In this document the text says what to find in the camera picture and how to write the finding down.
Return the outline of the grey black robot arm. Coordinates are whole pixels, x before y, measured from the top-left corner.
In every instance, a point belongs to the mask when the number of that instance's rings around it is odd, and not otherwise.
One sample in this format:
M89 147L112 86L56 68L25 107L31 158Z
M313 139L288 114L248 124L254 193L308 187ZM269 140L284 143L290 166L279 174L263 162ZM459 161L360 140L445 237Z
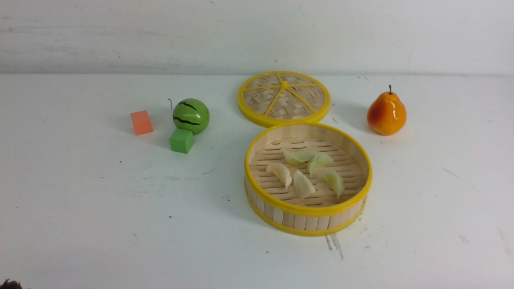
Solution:
M23 287L20 285L20 282L16 280L6 279L0 284L0 289L23 289Z

